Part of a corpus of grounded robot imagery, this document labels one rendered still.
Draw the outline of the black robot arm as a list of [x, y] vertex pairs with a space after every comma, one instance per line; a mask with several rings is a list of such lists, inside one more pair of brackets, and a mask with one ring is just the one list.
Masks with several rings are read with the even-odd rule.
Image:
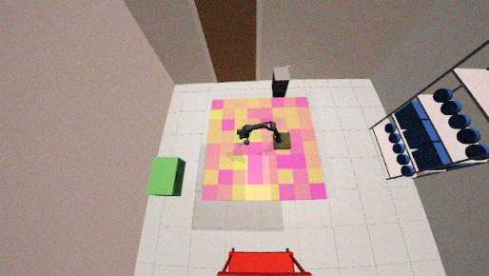
[[[270, 124], [270, 127], [267, 126], [267, 124]], [[278, 132], [276, 128], [276, 123], [269, 121], [269, 122], [263, 122], [257, 125], [245, 125], [243, 126], [243, 129], [237, 129], [237, 135], [239, 135], [239, 139], [243, 140], [245, 139], [244, 135], [249, 135], [249, 132], [251, 132], [254, 129], [259, 129], [259, 128], [266, 128], [268, 130], [271, 130], [274, 132], [275, 140], [277, 143], [282, 143], [283, 141], [283, 135]]]

